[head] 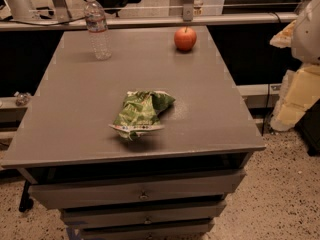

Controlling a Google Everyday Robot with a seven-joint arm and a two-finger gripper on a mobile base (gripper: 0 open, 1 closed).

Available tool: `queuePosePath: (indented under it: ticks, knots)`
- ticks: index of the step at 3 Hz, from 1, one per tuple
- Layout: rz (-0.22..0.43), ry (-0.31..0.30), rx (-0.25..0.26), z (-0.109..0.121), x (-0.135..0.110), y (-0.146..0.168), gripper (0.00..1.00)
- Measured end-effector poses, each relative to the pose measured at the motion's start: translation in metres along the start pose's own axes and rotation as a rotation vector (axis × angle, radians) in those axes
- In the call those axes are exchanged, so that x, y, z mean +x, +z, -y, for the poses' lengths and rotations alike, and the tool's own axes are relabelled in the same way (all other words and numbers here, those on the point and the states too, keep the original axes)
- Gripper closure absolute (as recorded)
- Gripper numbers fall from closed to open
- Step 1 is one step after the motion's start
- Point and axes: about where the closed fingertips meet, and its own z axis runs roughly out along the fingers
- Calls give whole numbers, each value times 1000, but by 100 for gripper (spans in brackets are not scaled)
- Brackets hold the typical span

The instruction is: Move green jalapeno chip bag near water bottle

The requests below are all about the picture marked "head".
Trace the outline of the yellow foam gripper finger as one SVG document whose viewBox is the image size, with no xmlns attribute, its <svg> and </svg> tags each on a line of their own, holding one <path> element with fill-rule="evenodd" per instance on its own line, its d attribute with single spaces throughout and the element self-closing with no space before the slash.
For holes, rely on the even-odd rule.
<svg viewBox="0 0 320 240">
<path fill-rule="evenodd" d="M 288 70 L 272 113 L 271 128 L 275 131 L 293 128 L 319 99 L 319 65 L 303 64 L 296 72 Z"/>
<path fill-rule="evenodd" d="M 269 44 L 277 48 L 290 48 L 295 23 L 296 21 L 293 20 L 280 32 L 274 35 Z"/>
</svg>

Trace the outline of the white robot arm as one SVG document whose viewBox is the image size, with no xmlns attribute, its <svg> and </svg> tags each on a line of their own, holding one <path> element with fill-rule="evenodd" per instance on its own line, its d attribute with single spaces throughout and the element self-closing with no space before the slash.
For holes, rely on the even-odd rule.
<svg viewBox="0 0 320 240">
<path fill-rule="evenodd" d="M 273 130 L 287 131 L 320 99 L 320 0 L 311 0 L 270 44 L 290 48 L 302 62 L 296 72 L 285 73 L 270 121 Z"/>
</svg>

